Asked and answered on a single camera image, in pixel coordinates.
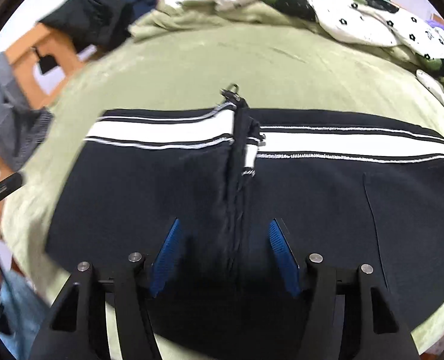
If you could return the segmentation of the black pants white stripe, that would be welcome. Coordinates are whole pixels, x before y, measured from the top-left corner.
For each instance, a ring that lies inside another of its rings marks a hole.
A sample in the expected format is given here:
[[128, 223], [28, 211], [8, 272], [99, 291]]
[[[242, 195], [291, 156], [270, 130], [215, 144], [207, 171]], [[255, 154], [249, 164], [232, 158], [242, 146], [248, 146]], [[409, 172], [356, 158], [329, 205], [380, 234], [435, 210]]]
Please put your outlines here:
[[173, 219], [181, 255], [153, 297], [158, 334], [223, 354], [259, 343], [289, 353], [303, 300], [284, 286], [268, 238], [327, 264], [364, 263], [409, 328], [444, 302], [444, 138], [364, 113], [252, 109], [107, 110], [87, 130], [56, 203], [46, 253], [60, 267], [119, 267], [154, 250]]

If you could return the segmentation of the grey jeans on footboard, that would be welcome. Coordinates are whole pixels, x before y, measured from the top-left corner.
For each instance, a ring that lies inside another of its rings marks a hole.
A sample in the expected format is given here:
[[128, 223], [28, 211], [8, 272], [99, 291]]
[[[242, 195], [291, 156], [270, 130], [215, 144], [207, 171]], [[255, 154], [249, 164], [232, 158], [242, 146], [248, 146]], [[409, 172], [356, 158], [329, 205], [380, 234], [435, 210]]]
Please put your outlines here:
[[4, 53], [0, 53], [0, 158], [20, 170], [45, 140], [53, 115], [29, 105]]

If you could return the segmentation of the green fleece bed blanket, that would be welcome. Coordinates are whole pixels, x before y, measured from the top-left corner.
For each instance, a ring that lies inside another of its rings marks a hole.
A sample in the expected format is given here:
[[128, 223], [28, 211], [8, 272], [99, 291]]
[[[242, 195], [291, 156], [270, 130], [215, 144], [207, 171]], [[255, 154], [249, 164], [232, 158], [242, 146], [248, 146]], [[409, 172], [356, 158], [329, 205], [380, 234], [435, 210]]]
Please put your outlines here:
[[405, 53], [344, 45], [318, 29], [289, 26], [260, 4], [219, 27], [196, 24], [126, 41], [80, 70], [52, 102], [54, 120], [23, 167], [25, 185], [4, 204], [4, 240], [37, 293], [52, 302], [68, 278], [44, 251], [55, 203], [83, 134], [109, 108], [212, 106], [216, 90], [235, 80], [255, 106], [359, 111], [444, 136], [444, 107], [402, 61]]

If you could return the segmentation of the black jacket on footboard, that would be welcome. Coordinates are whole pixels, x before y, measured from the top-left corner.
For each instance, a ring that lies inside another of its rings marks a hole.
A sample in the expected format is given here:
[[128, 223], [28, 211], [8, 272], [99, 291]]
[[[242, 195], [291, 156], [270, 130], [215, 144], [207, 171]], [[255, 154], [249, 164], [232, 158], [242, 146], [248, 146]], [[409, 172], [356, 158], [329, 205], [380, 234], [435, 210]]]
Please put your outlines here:
[[123, 0], [66, 0], [39, 22], [68, 36], [77, 53], [89, 46], [108, 52], [129, 37], [132, 13]]

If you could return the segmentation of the white floral quilt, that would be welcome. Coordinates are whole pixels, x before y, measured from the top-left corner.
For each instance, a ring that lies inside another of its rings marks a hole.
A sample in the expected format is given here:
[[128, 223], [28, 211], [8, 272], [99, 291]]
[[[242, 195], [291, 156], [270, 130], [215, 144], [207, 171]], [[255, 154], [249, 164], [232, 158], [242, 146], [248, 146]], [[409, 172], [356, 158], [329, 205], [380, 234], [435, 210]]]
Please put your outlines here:
[[419, 66], [418, 80], [444, 106], [444, 30], [399, 7], [396, 13], [377, 10], [354, 0], [164, 0], [171, 8], [212, 4], [230, 11], [262, 1], [280, 13], [319, 24], [344, 43], [393, 50], [406, 47], [408, 59]]

